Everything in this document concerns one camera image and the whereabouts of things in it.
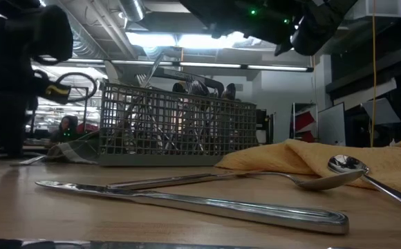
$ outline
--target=yellow cloth napkin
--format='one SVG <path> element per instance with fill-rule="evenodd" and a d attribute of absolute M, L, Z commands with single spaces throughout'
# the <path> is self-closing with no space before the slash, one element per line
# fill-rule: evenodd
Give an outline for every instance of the yellow cloth napkin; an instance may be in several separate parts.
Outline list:
<path fill-rule="evenodd" d="M 369 167 L 369 176 L 401 191 L 401 142 L 392 147 L 353 148 L 287 140 L 276 145 L 253 147 L 228 154 L 216 167 L 263 169 L 325 177 L 334 174 L 327 168 L 328 160 L 331 156 L 339 154 L 361 160 Z M 350 185 L 374 188 L 361 180 L 356 180 Z"/>

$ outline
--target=knife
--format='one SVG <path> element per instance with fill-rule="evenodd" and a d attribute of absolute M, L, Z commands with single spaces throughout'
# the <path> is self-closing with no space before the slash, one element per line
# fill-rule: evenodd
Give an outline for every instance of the knife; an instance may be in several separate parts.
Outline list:
<path fill-rule="evenodd" d="M 141 204 L 177 208 L 315 232 L 346 234 L 349 230 L 349 222 L 346 215 L 326 210 L 165 194 L 155 191 L 140 192 L 109 189 L 97 185 L 61 183 L 57 181 L 37 181 L 36 184 L 55 190 L 126 199 Z"/>

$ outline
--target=table surface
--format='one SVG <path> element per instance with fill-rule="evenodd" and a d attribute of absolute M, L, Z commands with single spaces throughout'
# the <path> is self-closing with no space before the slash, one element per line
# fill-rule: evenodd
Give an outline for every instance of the table surface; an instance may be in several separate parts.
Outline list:
<path fill-rule="evenodd" d="M 208 214 L 69 194 L 38 180 L 105 185 L 145 178 L 218 173 L 213 167 L 102 168 L 94 165 L 9 167 L 0 161 L 0 238 L 140 241 L 271 248 L 401 248 L 401 205 L 373 191 L 339 187 L 307 192 L 279 176 L 163 187 L 160 192 L 322 208 L 347 214 L 345 236 L 294 230 Z"/>

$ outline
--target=red object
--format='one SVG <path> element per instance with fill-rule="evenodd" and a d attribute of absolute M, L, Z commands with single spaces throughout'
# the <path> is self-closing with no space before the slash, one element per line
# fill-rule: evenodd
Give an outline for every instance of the red object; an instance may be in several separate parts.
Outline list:
<path fill-rule="evenodd" d="M 296 116 L 296 132 L 305 128 L 309 124 L 313 123 L 315 120 L 311 115 L 311 112 L 307 111 L 305 113 Z"/>
<path fill-rule="evenodd" d="M 84 133 L 85 131 L 97 131 L 98 129 L 99 128 L 95 125 L 85 124 L 85 130 L 84 130 L 84 123 L 82 123 L 76 127 L 76 132 Z"/>
<path fill-rule="evenodd" d="M 304 132 L 296 133 L 296 137 L 299 137 L 298 140 L 304 141 L 304 142 L 314 142 L 315 141 L 311 131 L 304 131 Z"/>

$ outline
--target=gray plastic basket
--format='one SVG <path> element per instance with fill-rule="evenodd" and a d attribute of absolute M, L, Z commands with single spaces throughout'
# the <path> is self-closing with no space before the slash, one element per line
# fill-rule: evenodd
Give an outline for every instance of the gray plastic basket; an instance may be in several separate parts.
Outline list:
<path fill-rule="evenodd" d="M 257 144 L 256 105 L 105 84 L 98 163 L 205 166 Z"/>

